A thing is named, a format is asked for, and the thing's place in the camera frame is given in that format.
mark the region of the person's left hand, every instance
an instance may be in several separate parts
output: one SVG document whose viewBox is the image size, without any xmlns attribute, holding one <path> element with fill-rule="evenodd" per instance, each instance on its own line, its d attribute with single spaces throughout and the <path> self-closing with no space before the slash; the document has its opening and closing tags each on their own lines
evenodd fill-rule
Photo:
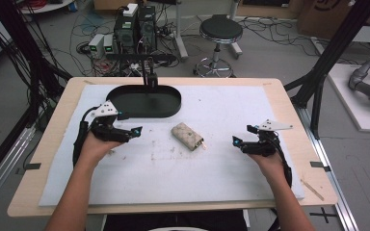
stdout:
<svg viewBox="0 0 370 231">
<path fill-rule="evenodd" d="M 97 139 L 92 132 L 86 137 L 83 143 L 77 164 L 84 163 L 88 167 L 96 167 L 98 162 L 113 148 L 122 145 L 117 141 L 102 141 Z"/>
</svg>

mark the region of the cardboard box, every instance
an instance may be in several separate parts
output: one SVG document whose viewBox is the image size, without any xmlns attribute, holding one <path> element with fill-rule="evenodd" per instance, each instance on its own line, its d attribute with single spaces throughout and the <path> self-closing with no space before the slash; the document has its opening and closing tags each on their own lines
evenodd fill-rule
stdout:
<svg viewBox="0 0 370 231">
<path fill-rule="evenodd" d="M 349 0 L 304 1 L 297 20 L 302 35 L 331 39 L 351 9 Z"/>
<path fill-rule="evenodd" d="M 120 7 L 126 7 L 128 3 L 137 3 L 136 0 L 94 0 L 96 10 L 117 10 Z"/>
<path fill-rule="evenodd" d="M 243 1 L 241 1 L 237 9 L 237 15 L 251 17 L 273 17 L 282 19 L 294 19 L 299 16 L 303 4 L 304 0 L 290 0 L 288 7 L 269 7 L 269 6 L 244 5 Z"/>
</svg>

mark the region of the hand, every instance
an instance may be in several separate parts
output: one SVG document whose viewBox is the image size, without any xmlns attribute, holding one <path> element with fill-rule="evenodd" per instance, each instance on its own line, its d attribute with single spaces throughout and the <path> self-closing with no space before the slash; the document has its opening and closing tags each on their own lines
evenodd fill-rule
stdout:
<svg viewBox="0 0 370 231">
<path fill-rule="evenodd" d="M 285 181 L 283 164 L 277 152 L 268 157 L 252 154 L 249 154 L 249 156 L 257 162 L 270 184 L 275 181 Z"/>
<path fill-rule="evenodd" d="M 88 167 L 96 167 L 98 162 L 113 148 L 122 145 L 117 141 L 102 141 L 97 139 L 92 132 L 87 135 L 82 151 L 80 153 L 79 163 L 85 163 Z"/>
</svg>

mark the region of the black stool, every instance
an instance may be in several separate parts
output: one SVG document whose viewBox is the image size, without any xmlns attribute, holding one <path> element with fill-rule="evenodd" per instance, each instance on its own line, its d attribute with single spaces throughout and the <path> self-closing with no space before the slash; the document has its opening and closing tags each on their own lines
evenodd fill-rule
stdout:
<svg viewBox="0 0 370 231">
<path fill-rule="evenodd" d="M 201 77 L 230 77 L 233 70 L 230 64 L 219 59 L 221 44 L 231 44 L 242 37 L 243 29 L 237 22 L 228 19 L 226 15 L 213 15 L 200 24 L 200 35 L 210 41 L 216 42 L 212 58 L 201 60 L 194 70 Z"/>
</svg>

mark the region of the power supply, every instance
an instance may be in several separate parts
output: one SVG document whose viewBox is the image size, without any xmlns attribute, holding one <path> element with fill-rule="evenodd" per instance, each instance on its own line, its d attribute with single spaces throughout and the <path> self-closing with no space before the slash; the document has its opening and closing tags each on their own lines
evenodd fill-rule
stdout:
<svg viewBox="0 0 370 231">
<path fill-rule="evenodd" d="M 101 59 L 104 55 L 104 35 L 95 35 L 89 42 L 89 48 L 94 59 Z"/>
<path fill-rule="evenodd" d="M 155 7 L 143 6 L 139 9 L 138 20 L 141 28 L 143 47 L 157 49 Z"/>
<path fill-rule="evenodd" d="M 106 53 L 106 55 L 117 53 L 117 46 L 114 42 L 114 35 L 104 36 L 104 52 Z"/>
</svg>

